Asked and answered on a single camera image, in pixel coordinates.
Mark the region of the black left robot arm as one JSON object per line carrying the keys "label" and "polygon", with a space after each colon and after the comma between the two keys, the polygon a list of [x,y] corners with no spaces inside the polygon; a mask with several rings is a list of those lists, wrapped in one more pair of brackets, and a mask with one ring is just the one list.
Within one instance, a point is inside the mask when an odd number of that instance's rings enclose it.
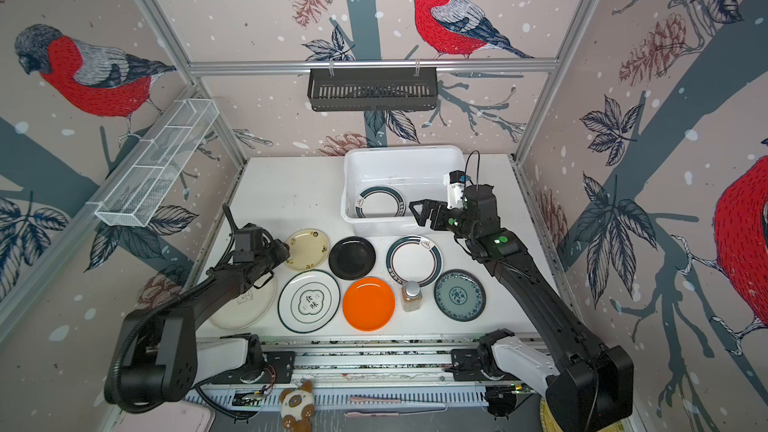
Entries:
{"label": "black left robot arm", "polygon": [[104,398],[127,413],[177,402],[196,384],[197,329],[289,258],[289,246],[250,224],[235,230],[206,279],[151,309],[126,315],[104,384]]}

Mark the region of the green red rimmed white plate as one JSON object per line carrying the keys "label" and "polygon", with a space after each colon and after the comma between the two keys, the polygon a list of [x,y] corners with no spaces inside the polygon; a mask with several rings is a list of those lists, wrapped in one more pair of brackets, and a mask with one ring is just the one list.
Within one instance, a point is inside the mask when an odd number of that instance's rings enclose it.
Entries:
{"label": "green red rimmed white plate", "polygon": [[358,218],[368,218],[369,216],[375,216],[373,212],[367,215],[365,207],[366,202],[377,195],[382,195],[388,199],[391,199],[395,205],[394,211],[389,215],[384,214],[384,217],[403,217],[405,215],[405,201],[399,191],[388,186],[374,186],[366,188],[356,198],[354,205],[355,213]]}

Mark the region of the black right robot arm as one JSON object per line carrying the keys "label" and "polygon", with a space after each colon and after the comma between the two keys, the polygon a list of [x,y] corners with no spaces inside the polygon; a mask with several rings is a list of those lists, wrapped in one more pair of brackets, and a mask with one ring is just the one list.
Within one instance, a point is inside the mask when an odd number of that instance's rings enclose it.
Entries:
{"label": "black right robot arm", "polygon": [[564,431],[600,431],[633,413],[634,364],[608,347],[545,280],[522,240],[504,228],[490,185],[471,185],[456,202],[412,201],[418,225],[449,231],[516,300],[547,347],[541,353],[513,332],[481,337],[478,368],[490,377],[520,379],[543,396]]}

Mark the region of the cream yellow small plate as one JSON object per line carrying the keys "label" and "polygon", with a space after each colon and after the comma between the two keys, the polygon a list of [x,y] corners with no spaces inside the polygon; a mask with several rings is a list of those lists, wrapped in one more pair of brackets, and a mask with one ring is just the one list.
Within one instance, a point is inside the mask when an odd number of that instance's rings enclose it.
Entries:
{"label": "cream yellow small plate", "polygon": [[307,228],[296,231],[287,240],[287,267],[304,272],[322,265],[330,251],[330,240],[321,230]]}

